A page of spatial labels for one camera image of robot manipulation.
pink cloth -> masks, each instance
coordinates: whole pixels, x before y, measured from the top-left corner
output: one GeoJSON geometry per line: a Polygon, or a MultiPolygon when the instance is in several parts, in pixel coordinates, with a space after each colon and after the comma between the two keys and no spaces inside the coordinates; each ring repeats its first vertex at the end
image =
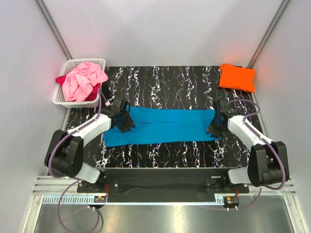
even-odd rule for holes
{"type": "MultiPolygon", "coordinates": [[[[65,74],[65,75],[63,75],[63,76],[60,76],[60,77],[57,77],[57,78],[55,79],[55,81],[56,81],[57,83],[59,83],[61,87],[63,86],[63,84],[64,84],[64,82],[65,82],[66,75],[67,75],[67,74],[65,74]]],[[[97,97],[97,92],[98,92],[98,89],[99,89],[99,88],[101,88],[101,84],[100,84],[100,83],[98,83],[98,84],[95,85],[95,87],[93,88],[92,93],[89,94],[89,96],[88,96],[84,101],[93,101],[93,100],[95,100],[96,97],[97,97]]]]}
{"type": "Polygon", "coordinates": [[[98,64],[83,62],[66,75],[62,85],[66,101],[84,101],[93,88],[108,80],[108,76],[98,64]]]}

plastic laundry basket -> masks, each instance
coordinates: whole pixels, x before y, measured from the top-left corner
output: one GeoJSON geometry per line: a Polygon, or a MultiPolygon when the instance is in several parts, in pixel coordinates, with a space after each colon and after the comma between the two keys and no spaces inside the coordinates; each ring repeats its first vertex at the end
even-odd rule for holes
{"type": "MultiPolygon", "coordinates": [[[[105,69],[106,60],[103,58],[80,58],[80,59],[71,59],[66,61],[64,64],[62,71],[60,72],[59,76],[63,76],[67,74],[69,71],[72,71],[73,68],[80,65],[82,62],[93,62],[95,64],[99,64],[102,68],[102,70],[105,69]]],[[[53,103],[55,104],[61,104],[65,106],[66,108],[95,108],[98,106],[99,103],[99,95],[97,94],[97,97],[93,101],[83,101],[83,102],[71,102],[71,101],[65,101],[63,89],[58,84],[57,88],[54,92],[53,96],[53,103]]]]}

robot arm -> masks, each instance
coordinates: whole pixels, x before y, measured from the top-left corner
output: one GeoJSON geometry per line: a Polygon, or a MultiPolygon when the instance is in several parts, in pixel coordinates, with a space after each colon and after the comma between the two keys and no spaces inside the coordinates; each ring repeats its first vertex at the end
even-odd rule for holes
{"type": "Polygon", "coordinates": [[[231,131],[250,151],[248,167],[229,170],[230,182],[232,184],[251,183],[260,187],[282,181],[280,165],[266,143],[269,143],[278,153],[288,181],[289,169],[285,144],[274,142],[264,136],[247,119],[244,120],[244,116],[239,111],[231,109],[227,100],[217,100],[213,105],[215,117],[207,131],[214,137],[221,137],[225,131],[231,131]]]}
{"type": "Polygon", "coordinates": [[[104,173],[83,162],[84,147],[96,136],[115,126],[121,132],[134,127],[127,105],[127,101],[115,98],[112,105],[102,109],[98,116],[94,116],[82,125],[67,132],[55,131],[44,161],[45,166],[48,166],[52,151],[60,140],[75,132],[58,147],[52,159],[52,170],[71,178],[87,181],[97,187],[103,187],[104,173]]]}

black marble table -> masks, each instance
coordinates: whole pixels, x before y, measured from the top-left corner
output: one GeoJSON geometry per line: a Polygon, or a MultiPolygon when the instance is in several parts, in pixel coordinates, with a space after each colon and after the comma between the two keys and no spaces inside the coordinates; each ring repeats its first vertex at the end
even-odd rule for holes
{"type": "MultiPolygon", "coordinates": [[[[219,66],[107,67],[109,80],[104,94],[130,101],[131,106],[163,109],[213,109],[217,98],[247,99],[251,94],[219,88],[219,66]]],[[[245,114],[255,112],[250,103],[235,102],[245,114]]],[[[97,109],[71,109],[67,129],[90,119],[97,109]]],[[[257,116],[252,124],[261,131],[257,116]]],[[[103,134],[85,147],[84,162],[94,167],[240,167],[249,155],[243,143],[230,132],[222,140],[126,145],[107,148],[103,134]]]]}

blue cloth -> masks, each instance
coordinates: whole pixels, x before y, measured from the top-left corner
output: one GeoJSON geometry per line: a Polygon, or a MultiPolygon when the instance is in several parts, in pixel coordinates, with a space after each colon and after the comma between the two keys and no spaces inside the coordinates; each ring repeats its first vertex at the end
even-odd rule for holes
{"type": "Polygon", "coordinates": [[[104,141],[107,147],[127,144],[212,141],[216,138],[211,137],[206,130],[214,115],[214,110],[131,107],[130,116],[136,127],[125,133],[121,133],[117,127],[114,127],[104,133],[104,141]]]}

